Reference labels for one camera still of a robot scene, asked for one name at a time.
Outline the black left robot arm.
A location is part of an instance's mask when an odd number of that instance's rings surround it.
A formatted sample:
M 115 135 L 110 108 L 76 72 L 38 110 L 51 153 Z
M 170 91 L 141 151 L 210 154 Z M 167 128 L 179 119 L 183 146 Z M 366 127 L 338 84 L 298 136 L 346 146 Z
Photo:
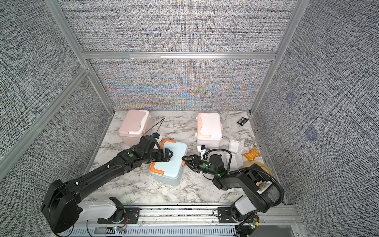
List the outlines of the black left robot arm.
M 173 152 L 161 149 L 152 136 L 143 136 L 137 145 L 119 152 L 111 161 L 78 178 L 52 182 L 41 205 L 41 212 L 53 233 L 62 233 L 79 220 L 79 206 L 89 194 L 113 179 L 150 162 L 167 163 Z

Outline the white pink medicine chest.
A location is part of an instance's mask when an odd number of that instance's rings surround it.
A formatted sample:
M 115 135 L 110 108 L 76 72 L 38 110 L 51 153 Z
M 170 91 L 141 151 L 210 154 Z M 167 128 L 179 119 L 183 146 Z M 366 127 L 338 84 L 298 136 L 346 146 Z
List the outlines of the white pink medicine chest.
M 219 148 L 222 140 L 223 126 L 218 113 L 199 113 L 196 117 L 197 131 L 195 133 L 197 146 Z

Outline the clear plastic gauze box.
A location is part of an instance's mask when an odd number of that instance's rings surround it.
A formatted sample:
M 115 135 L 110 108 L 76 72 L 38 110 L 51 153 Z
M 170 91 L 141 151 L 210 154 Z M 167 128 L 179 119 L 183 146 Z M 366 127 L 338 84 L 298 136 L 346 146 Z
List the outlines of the clear plastic gauze box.
M 241 168 L 243 166 L 242 152 L 244 149 L 244 141 L 230 140 L 229 151 L 232 153 L 232 161 L 230 170 Z

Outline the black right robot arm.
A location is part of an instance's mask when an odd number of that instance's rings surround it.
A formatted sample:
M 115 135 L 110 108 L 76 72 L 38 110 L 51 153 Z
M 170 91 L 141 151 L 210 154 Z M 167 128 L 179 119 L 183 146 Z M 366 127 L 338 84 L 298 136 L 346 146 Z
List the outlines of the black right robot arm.
M 232 158 L 230 151 L 218 148 L 206 150 L 202 156 L 183 156 L 182 160 L 193 172 L 211 174 L 211 181 L 217 189 L 241 189 L 244 192 L 230 207 L 229 216 L 235 222 L 242 223 L 283 202 L 284 189 L 271 174 L 257 164 L 231 170 Z

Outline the blue orange medicine box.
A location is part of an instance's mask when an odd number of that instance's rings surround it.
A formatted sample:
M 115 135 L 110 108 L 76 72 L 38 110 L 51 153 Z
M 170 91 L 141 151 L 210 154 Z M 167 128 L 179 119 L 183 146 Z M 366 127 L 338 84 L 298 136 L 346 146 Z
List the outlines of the blue orange medicine box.
M 187 155 L 188 146 L 182 142 L 163 140 L 161 148 L 169 149 L 173 156 L 169 162 L 153 163 L 150 171 L 155 181 L 166 185 L 178 186 L 181 182 L 185 163 L 182 157 Z

